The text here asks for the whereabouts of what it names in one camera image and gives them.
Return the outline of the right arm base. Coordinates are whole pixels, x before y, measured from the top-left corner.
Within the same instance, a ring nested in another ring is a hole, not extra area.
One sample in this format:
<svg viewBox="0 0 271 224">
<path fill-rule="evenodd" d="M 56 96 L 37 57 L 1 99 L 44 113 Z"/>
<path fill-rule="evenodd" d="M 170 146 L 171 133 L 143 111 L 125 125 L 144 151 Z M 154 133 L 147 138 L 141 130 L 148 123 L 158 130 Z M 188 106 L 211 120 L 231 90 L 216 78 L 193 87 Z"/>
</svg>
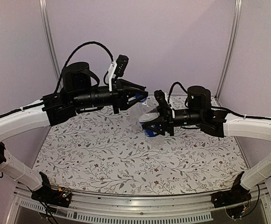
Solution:
<svg viewBox="0 0 271 224">
<path fill-rule="evenodd" d="M 211 194 L 211 202 L 215 208 L 243 203 L 250 199 L 250 191 L 244 189 L 240 185 L 238 187 L 232 187 L 231 189 L 226 191 L 218 191 Z"/>
</svg>

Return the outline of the blue bottle cap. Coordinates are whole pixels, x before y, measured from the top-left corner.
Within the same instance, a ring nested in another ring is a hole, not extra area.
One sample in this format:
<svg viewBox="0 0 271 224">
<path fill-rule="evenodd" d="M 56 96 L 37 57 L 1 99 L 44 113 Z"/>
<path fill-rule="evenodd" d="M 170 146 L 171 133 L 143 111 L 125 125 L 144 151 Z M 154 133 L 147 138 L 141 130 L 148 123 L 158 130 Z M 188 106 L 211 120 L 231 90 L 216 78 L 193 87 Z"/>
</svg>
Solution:
<svg viewBox="0 0 271 224">
<path fill-rule="evenodd" d="M 139 99 L 139 98 L 141 98 L 142 97 L 142 95 L 140 95 L 140 94 L 135 94 L 135 98 L 136 99 Z M 145 102 L 147 100 L 147 98 L 142 98 L 141 100 L 140 100 L 140 102 Z"/>
</svg>

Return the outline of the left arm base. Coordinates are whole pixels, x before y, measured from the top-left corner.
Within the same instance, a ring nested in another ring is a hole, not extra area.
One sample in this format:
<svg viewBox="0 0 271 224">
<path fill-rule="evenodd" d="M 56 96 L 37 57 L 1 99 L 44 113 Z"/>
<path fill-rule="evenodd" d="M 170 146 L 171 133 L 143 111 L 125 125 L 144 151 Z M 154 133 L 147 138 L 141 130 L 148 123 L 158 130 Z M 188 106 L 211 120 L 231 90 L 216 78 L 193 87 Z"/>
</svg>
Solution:
<svg viewBox="0 0 271 224">
<path fill-rule="evenodd" d="M 65 187 L 52 189 L 48 177 L 39 173 L 42 178 L 42 186 L 38 190 L 32 190 L 31 198 L 42 203 L 68 208 L 71 202 L 72 193 Z"/>
</svg>

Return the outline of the clear bottle with blue label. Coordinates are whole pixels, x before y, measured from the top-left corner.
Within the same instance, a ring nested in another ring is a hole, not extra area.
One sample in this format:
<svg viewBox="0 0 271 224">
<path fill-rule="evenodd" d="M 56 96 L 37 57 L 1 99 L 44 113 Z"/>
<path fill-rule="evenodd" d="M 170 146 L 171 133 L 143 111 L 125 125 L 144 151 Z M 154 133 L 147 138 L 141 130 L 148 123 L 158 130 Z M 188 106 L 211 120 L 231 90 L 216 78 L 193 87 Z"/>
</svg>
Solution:
<svg viewBox="0 0 271 224">
<path fill-rule="evenodd" d="M 138 121 L 140 127 L 143 129 L 147 142 L 155 147 L 164 144 L 164 136 L 152 130 L 144 129 L 143 124 L 154 121 L 158 117 L 159 113 L 157 112 L 156 106 L 150 99 L 145 98 L 140 101 Z"/>
</svg>

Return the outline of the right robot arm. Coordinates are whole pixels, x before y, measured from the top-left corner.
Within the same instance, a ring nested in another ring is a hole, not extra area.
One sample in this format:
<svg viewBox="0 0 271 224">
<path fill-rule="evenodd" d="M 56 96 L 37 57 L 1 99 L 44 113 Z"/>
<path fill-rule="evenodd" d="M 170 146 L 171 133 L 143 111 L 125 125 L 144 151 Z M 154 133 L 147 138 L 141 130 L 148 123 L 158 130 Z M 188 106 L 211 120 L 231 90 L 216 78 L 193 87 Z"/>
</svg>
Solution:
<svg viewBox="0 0 271 224">
<path fill-rule="evenodd" d="M 185 109 L 176 110 L 170 103 L 170 95 L 155 91 L 154 97 L 159 104 L 157 117 L 142 121 L 143 129 L 173 136 L 175 127 L 194 126 L 213 137 L 246 137 L 271 142 L 271 117 L 241 115 L 228 108 L 212 106 L 210 90 L 202 86 L 190 86 L 185 93 Z M 238 203 L 245 192 L 269 177 L 271 154 L 237 176 L 227 199 L 230 203 Z"/>
</svg>

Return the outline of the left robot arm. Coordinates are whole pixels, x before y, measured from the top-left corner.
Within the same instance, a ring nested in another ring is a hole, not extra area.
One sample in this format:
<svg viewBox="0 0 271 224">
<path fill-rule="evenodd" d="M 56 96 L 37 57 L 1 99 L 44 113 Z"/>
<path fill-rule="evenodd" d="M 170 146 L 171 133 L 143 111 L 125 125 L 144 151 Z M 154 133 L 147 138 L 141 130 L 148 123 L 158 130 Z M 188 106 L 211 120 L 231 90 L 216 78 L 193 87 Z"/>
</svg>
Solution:
<svg viewBox="0 0 271 224">
<path fill-rule="evenodd" d="M 42 172 L 34 172 L 6 150 L 4 140 L 18 134 L 47 126 L 56 126 L 83 112 L 94 112 L 112 106 L 114 114 L 126 111 L 145 99 L 145 87 L 124 79 L 111 77 L 100 86 L 99 78 L 87 62 L 63 68 L 64 84 L 56 93 L 13 111 L 0 115 L 0 172 L 36 191 L 44 202 L 55 199 L 49 180 Z"/>
</svg>

